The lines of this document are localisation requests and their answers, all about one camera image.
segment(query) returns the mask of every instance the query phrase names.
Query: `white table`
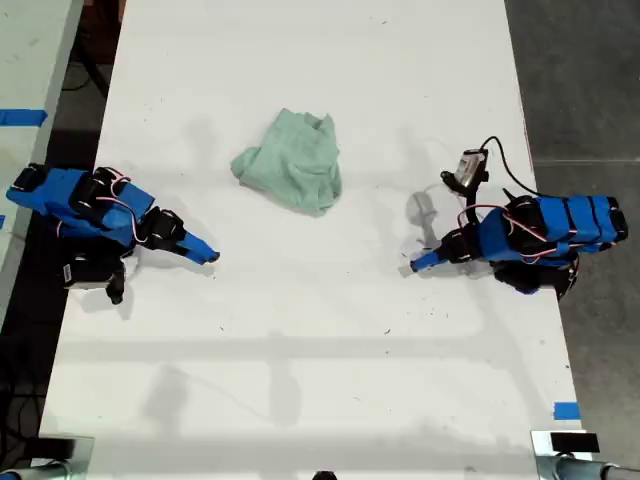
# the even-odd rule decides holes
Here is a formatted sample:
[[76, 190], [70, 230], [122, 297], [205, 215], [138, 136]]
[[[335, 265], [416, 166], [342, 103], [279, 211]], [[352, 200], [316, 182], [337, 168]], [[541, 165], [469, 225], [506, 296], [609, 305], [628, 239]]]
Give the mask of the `white table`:
[[41, 128], [0, 127], [0, 328], [31, 212], [5, 192], [29, 162], [43, 163], [82, 0], [0, 0], [0, 108], [44, 109]]
[[[335, 119], [322, 218], [229, 171], [282, 107]], [[97, 164], [222, 256], [144, 251], [117, 308], [73, 292], [42, 433], [95, 437], [92, 479], [536, 478], [530, 430], [579, 428], [552, 419], [575, 400], [555, 295], [398, 273], [412, 195], [444, 235], [439, 173], [491, 134], [533, 185], [500, 0], [130, 0]]]

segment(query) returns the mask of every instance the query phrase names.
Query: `blue tape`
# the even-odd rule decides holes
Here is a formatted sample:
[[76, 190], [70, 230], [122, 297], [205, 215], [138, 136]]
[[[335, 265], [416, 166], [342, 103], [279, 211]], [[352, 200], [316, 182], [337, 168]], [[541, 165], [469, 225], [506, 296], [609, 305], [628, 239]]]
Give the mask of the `blue tape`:
[[0, 108], [0, 127], [40, 127], [46, 119], [44, 110]]
[[417, 272], [419, 270], [424, 270], [425, 268], [433, 267], [435, 265], [440, 265], [441, 263], [446, 262], [445, 259], [440, 258], [440, 255], [435, 250], [429, 253], [424, 254], [420, 258], [412, 260], [409, 262], [411, 266], [411, 270]]
[[176, 243], [179, 247], [186, 248], [187, 253], [184, 254], [189, 260], [204, 265], [207, 262], [213, 262], [218, 258], [218, 252], [213, 250], [207, 243], [196, 237], [195, 235], [186, 233], [184, 240]]
[[577, 402], [555, 402], [553, 404], [554, 420], [580, 420], [580, 407]]

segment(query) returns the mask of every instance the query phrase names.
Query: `green cloth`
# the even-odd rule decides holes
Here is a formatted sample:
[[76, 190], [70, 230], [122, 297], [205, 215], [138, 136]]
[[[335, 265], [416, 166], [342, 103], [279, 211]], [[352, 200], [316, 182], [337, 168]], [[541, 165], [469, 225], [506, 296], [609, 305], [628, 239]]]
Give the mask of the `green cloth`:
[[319, 215], [340, 197], [338, 146], [330, 115], [282, 109], [261, 147], [251, 147], [231, 162], [240, 183], [268, 192], [281, 203]]

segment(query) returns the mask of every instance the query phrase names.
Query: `cable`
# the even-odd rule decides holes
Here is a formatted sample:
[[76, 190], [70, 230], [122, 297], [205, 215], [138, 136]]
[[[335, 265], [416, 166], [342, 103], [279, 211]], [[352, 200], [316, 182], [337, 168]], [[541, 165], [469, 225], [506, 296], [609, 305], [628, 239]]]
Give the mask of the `cable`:
[[124, 176], [124, 175], [122, 174], [122, 172], [120, 172], [120, 170], [116, 170], [116, 169], [115, 169], [115, 168], [113, 168], [113, 167], [104, 167], [104, 168], [105, 168], [105, 170], [109, 170], [109, 171], [110, 171], [111, 173], [113, 173], [114, 175], [117, 175], [117, 176], [120, 176], [120, 177], [123, 177], [123, 176]]
[[458, 226], [460, 228], [462, 228], [462, 215], [469, 211], [469, 210], [475, 210], [476, 208], [499, 208], [501, 210], [506, 210], [506, 208], [500, 206], [500, 205], [492, 205], [490, 203], [476, 203], [474, 205], [469, 205], [468, 207], [465, 207], [459, 214], [458, 214]]
[[[569, 244], [569, 248], [584, 247], [585, 245], [586, 245], [586, 243], [570, 243]], [[545, 250], [543, 252], [531, 253], [531, 254], [526, 254], [526, 255], [524, 253], [521, 253], [520, 256], [524, 257], [524, 258], [539, 258], [539, 257], [542, 257], [544, 255], [549, 255], [551, 253], [554, 253], [557, 250], [558, 250], [557, 248], [551, 248], [551, 249]]]
[[[475, 204], [475, 205], [469, 205], [468, 207], [464, 208], [464, 209], [463, 209], [463, 210], [458, 214], [458, 226], [459, 226], [460, 228], [462, 228], [462, 221], [461, 221], [461, 219], [462, 219], [462, 215], [463, 215], [466, 211], [471, 210], [471, 209], [476, 209], [476, 208], [479, 208], [479, 207], [482, 207], [482, 208], [499, 208], [500, 210], [504, 210], [505, 212], [507, 212], [507, 209], [506, 209], [505, 207], [503, 207], [503, 206], [500, 206], [500, 205], [491, 205], [491, 204], [488, 204], [488, 203], [483, 203], [483, 204], [477, 203], [477, 204]], [[505, 220], [507, 220], [507, 221], [509, 222], [509, 224], [511, 225], [511, 230], [509, 231], [509, 234], [508, 234], [508, 235], [511, 235], [511, 234], [513, 233], [513, 231], [514, 231], [513, 226], [514, 226], [514, 225], [517, 225], [517, 226], [518, 226], [518, 227], [520, 227], [522, 230], [524, 230], [525, 232], [530, 233], [531, 235], [533, 235], [534, 237], [536, 237], [536, 238], [537, 238], [538, 240], [540, 240], [541, 242], [545, 242], [545, 243], [546, 243], [546, 242], [548, 242], [548, 240], [547, 240], [544, 236], [542, 236], [542, 235], [540, 235], [539, 233], [535, 232], [533, 229], [531, 229], [531, 228], [527, 227], [526, 225], [524, 225], [524, 224], [522, 224], [522, 223], [518, 222], [517, 220], [515, 220], [515, 219], [511, 218], [511, 217], [510, 217], [509, 215], [507, 215], [506, 213], [503, 213], [503, 214], [502, 214], [502, 216], [503, 216], [503, 218], [504, 218]]]
[[87, 85], [89, 85], [89, 83], [91, 82], [91, 77], [88, 77], [84, 82], [82, 82], [80, 85], [78, 85], [77, 87], [68, 87], [68, 88], [63, 88], [62, 91], [63, 92], [77, 92], [78, 90], [82, 90], [84, 87], [86, 87]]
[[506, 213], [503, 213], [502, 216], [509, 222], [511, 223], [511, 231], [513, 232], [513, 224], [519, 226], [521, 229], [523, 229], [525, 232], [530, 233], [531, 235], [533, 235], [534, 237], [536, 237], [538, 240], [540, 240], [541, 242], [548, 242], [548, 240], [546, 239], [546, 237], [540, 235], [539, 233], [535, 232], [533, 229], [525, 226], [524, 224], [518, 222], [517, 220], [514, 220], [513, 218], [511, 218], [509, 215], [507, 215]]
[[113, 187], [115, 187], [119, 182], [129, 183], [130, 181], [131, 181], [131, 177], [126, 177], [120, 174], [120, 176], [117, 177], [113, 182], [111, 182], [111, 185], [109, 186], [109, 189], [111, 190], [111, 195], [113, 195], [114, 197], [117, 197], [116, 192], [113, 191]]
[[580, 255], [573, 261], [573, 276], [578, 278], [578, 271], [580, 270]]
[[[45, 395], [39, 395], [37, 393], [37, 379], [33, 370], [33, 365], [29, 361], [29, 358], [24, 361], [25, 371], [29, 375], [29, 381], [31, 383], [31, 393], [30, 394], [18, 394], [15, 392], [16, 390], [16, 381], [15, 381], [15, 372], [12, 367], [10, 361], [6, 357], [0, 356], [0, 372], [4, 373], [5, 378], [7, 379], [7, 383], [9, 385], [9, 392], [7, 392], [6, 396], [6, 410], [4, 414], [0, 414], [0, 438], [2, 439], [2, 448], [0, 448], [0, 469], [6, 462], [6, 460], [10, 457], [10, 455], [16, 451], [20, 446], [24, 445], [24, 443], [29, 439], [22, 433], [22, 413], [29, 403], [30, 400], [33, 400], [33, 404], [36, 407], [36, 417], [37, 417], [37, 425], [42, 423], [42, 414], [40, 412], [40, 398], [45, 398]], [[24, 398], [22, 405], [18, 409], [17, 414], [17, 426], [18, 430], [14, 430], [11, 428], [9, 423], [9, 413], [11, 407], [11, 401], [16, 398]], [[16, 438], [18, 441], [11, 448], [8, 448], [8, 436]], [[18, 455], [11, 465], [8, 465], [9, 469], [14, 468], [20, 460], [22, 460], [22, 455]]]
[[520, 180], [518, 180], [516, 178], [516, 176], [513, 174], [513, 172], [509, 168], [509, 165], [507, 165], [507, 158], [505, 157], [505, 154], [504, 154], [504, 148], [502, 148], [502, 142], [495, 135], [492, 135], [491, 137], [487, 138], [484, 141], [484, 143], [482, 144], [482, 146], [480, 146], [480, 150], [483, 150], [484, 147], [486, 147], [487, 144], [491, 140], [495, 141], [498, 144], [498, 148], [500, 149], [500, 156], [502, 157], [502, 164], [504, 165], [504, 169], [507, 171], [507, 173], [513, 179], [514, 182], [516, 182], [521, 188], [525, 189], [527, 192], [533, 193], [534, 195], [536, 195], [538, 197], [549, 197], [550, 196], [550, 195], [545, 195], [543, 193], [540, 193], [540, 192], [537, 192], [535, 190], [532, 190], [531, 188], [527, 187], [525, 184], [523, 184]]

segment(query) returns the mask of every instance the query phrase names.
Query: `blue painter's tape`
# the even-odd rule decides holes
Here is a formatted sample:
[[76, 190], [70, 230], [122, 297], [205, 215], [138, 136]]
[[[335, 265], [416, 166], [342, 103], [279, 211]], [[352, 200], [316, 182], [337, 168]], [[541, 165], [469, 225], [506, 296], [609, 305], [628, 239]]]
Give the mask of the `blue painter's tape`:
[[555, 402], [553, 404], [554, 420], [580, 420], [580, 407], [576, 402]]
[[46, 119], [44, 110], [0, 109], [0, 127], [40, 127]]

